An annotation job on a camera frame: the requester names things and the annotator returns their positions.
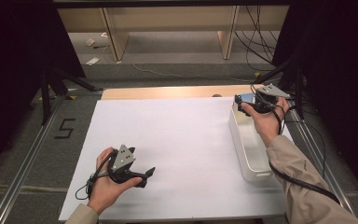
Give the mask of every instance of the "sleeve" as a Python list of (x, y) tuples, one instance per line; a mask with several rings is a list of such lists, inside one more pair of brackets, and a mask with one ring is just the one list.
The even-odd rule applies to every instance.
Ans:
[[(286, 136), (275, 137), (267, 149), (269, 162), (279, 172), (329, 190), (308, 158)], [(358, 219), (334, 200), (279, 177), (286, 197), (290, 223), (358, 223)]]
[(65, 224), (96, 224), (98, 214), (90, 207), (81, 203)]

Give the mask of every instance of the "hand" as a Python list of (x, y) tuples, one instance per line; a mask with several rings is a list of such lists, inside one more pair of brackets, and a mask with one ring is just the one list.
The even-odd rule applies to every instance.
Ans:
[[(109, 153), (113, 152), (113, 148), (105, 149), (97, 159), (97, 169), (103, 162), (103, 160), (109, 155)], [(107, 170), (107, 164), (102, 168), (103, 170)], [(135, 177), (129, 179), (128, 181), (118, 184), (115, 183), (108, 175), (103, 176), (97, 179), (95, 182), (92, 193), (89, 198), (89, 203), (87, 206), (94, 209), (97, 212), (98, 216), (108, 207), (112, 206), (117, 200), (118, 196), (123, 193), (125, 190), (134, 187), (142, 181), (141, 177)]]
[[(274, 114), (272, 112), (267, 114), (259, 114), (246, 103), (242, 103), (241, 106), (249, 115), (252, 116), (255, 122), (255, 129), (257, 130), (258, 134), (260, 134), (264, 145), (268, 147), (272, 139), (278, 135), (279, 123)], [(284, 98), (279, 97), (275, 107), (275, 112), (278, 114), (281, 120), (288, 110), (289, 104), (287, 104), (287, 101)]]

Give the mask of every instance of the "white tabletop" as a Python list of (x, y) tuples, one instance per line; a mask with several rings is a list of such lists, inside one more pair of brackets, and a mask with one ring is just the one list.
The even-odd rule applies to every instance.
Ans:
[[(249, 183), (228, 126), (232, 97), (104, 100), (89, 131), (59, 220), (79, 201), (75, 193), (95, 172), (107, 147), (135, 147), (131, 170), (156, 171), (144, 189), (129, 189), (101, 215), (124, 222), (266, 217), (284, 213), (282, 186), (272, 177)], [(84, 190), (80, 196), (86, 196)]]

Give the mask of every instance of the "desk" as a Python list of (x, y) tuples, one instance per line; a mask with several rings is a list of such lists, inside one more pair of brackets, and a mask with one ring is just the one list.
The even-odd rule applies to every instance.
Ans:
[[(260, 183), (242, 178), (228, 127), (233, 94), (248, 90), (249, 86), (202, 86), (105, 91), (95, 108), (60, 220), (66, 220), (81, 203), (75, 192), (93, 172), (90, 158), (101, 148), (117, 144), (137, 148), (134, 172), (152, 166), (156, 172), (145, 189), (126, 191), (101, 219), (150, 222), (281, 216), (282, 186), (275, 178)], [(226, 97), (210, 97), (214, 94)]]
[(281, 30), (290, 1), (75, 1), (55, 0), (67, 32), (107, 32), (114, 59), (120, 61), (130, 32), (217, 31), (229, 59), (236, 31), (253, 31), (256, 6), (260, 30)]

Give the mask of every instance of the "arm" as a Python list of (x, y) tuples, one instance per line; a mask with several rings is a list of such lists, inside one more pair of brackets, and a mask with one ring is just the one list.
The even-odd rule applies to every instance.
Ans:
[[(111, 153), (113, 149), (105, 149), (97, 159), (97, 168), (103, 160)], [(107, 170), (107, 163), (102, 171)], [(93, 186), (91, 196), (87, 206), (80, 204), (75, 212), (65, 222), (66, 224), (95, 224), (99, 215), (108, 207), (112, 206), (125, 190), (134, 187), (142, 181), (141, 177), (135, 177), (128, 181), (117, 184), (109, 176), (103, 176), (97, 179)]]
[[(278, 135), (278, 121), (272, 113), (258, 114), (242, 104), (255, 121), (255, 129), (266, 145), (269, 161), (279, 172), (328, 190), (328, 185), (308, 158), (287, 137)], [(282, 119), (289, 105), (279, 98), (275, 112)], [(278, 177), (286, 196), (290, 223), (358, 223), (358, 219), (338, 203), (313, 190), (302, 188)]]

